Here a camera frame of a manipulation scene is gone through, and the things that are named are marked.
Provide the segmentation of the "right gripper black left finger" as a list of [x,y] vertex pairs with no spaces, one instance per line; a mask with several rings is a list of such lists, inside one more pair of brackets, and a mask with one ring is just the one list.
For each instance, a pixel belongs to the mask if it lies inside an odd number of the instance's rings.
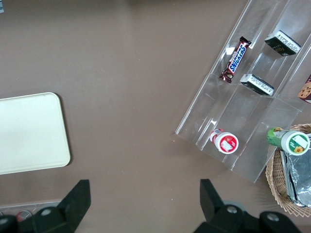
[[73,233],[91,204],[89,180],[80,180],[56,207],[46,207],[32,218],[35,233]]

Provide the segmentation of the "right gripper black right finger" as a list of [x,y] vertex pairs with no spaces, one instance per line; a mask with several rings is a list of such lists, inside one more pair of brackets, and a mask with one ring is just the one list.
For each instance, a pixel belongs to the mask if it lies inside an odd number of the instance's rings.
[[211,180],[200,180],[200,205],[205,221],[196,233],[260,233],[259,220],[234,204],[224,204]]

